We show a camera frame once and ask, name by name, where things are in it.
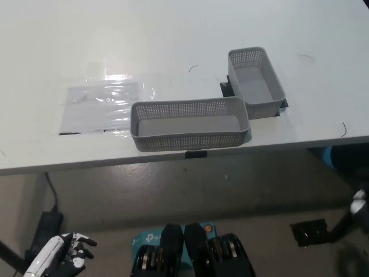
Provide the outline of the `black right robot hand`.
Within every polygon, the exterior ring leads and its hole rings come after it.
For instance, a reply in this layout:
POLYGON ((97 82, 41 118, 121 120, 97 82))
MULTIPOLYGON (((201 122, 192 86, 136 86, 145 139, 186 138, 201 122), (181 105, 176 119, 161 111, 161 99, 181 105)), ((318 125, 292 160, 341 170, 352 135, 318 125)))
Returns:
POLYGON ((364 189, 358 190, 352 199, 349 210, 352 215, 358 213, 366 204, 367 193, 364 189))

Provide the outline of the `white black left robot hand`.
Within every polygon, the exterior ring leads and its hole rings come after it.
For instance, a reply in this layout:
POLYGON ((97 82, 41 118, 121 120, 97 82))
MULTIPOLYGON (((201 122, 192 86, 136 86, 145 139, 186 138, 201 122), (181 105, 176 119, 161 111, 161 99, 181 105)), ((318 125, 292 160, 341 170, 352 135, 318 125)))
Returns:
POLYGON ((80 233, 66 233, 49 239, 23 274, 26 277, 75 277, 84 269, 85 260, 94 255, 84 245, 97 242, 80 233))

